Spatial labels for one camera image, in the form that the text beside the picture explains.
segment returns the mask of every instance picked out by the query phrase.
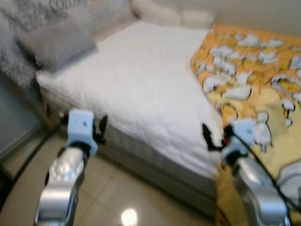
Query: tile floor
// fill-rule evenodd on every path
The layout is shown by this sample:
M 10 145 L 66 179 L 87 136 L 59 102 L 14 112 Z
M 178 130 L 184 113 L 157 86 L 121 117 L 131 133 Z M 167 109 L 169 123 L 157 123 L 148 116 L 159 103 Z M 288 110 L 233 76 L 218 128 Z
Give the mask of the tile floor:
M 25 145 L 22 152 L 4 163 L 16 174 L 42 135 Z M 55 135 L 29 165 L 12 191 L 0 215 L 1 226 L 32 226 L 44 187 L 48 166 L 65 143 Z M 208 219 L 162 191 L 131 175 L 119 165 L 100 156 L 91 158 L 79 192 L 75 226 L 120 226 L 120 215 L 133 208 L 138 226 L 213 226 Z

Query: bedspread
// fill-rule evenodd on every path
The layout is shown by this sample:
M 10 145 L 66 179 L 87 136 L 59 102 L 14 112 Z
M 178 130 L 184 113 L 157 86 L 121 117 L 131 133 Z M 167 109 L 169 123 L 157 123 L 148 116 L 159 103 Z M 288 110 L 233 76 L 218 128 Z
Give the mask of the bedspread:
M 216 25 L 191 60 L 203 92 L 227 125 L 255 122 L 252 149 L 282 191 L 297 202 L 301 185 L 301 39 Z M 217 177 L 217 225 L 247 225 L 230 170 Z M 294 219 L 301 221 L 300 216 Z

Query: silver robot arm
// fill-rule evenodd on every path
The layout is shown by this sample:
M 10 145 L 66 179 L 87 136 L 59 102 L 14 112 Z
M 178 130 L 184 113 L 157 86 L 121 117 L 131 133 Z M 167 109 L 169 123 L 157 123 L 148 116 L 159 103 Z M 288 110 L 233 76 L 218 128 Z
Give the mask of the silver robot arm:
M 254 144 L 254 122 L 250 119 L 237 120 L 231 130 L 248 145 Z M 226 134 L 223 147 L 214 146 L 210 130 L 203 125 L 203 135 L 210 151 L 220 151 L 222 161 L 232 170 L 233 183 L 239 193 L 248 216 L 249 226 L 290 226 L 288 209 L 274 188 L 272 181 L 249 151 L 235 136 Z
M 91 112 L 69 112 L 67 147 L 49 168 L 35 215 L 35 226 L 73 225 L 85 166 L 89 157 L 97 152 L 95 140 L 104 141 L 107 117 L 100 123 L 104 126 L 101 134 L 96 133 L 94 121 Z

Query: white pillow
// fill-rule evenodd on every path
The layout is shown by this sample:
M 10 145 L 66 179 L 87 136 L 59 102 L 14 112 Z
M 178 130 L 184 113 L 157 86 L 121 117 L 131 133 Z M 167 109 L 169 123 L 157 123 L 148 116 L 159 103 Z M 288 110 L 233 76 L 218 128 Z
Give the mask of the white pillow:
M 211 28 L 215 14 L 206 11 L 184 9 L 181 13 L 181 26 L 193 29 Z
M 152 0 L 132 0 L 131 8 L 142 20 L 161 25 L 181 25 L 181 14 L 176 9 L 161 6 Z

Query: cartoon-print blanket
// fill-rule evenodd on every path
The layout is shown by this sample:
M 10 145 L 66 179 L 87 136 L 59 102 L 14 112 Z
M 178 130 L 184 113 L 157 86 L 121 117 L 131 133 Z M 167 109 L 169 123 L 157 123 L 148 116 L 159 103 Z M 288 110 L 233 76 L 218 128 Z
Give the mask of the cartoon-print blanket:
M 223 124 L 254 120 L 253 150 L 283 192 L 298 200 L 301 186 L 301 39 L 216 25 L 191 60 L 203 92 Z M 217 225 L 246 226 L 230 169 L 217 177 Z M 294 221 L 300 216 L 292 213 Z

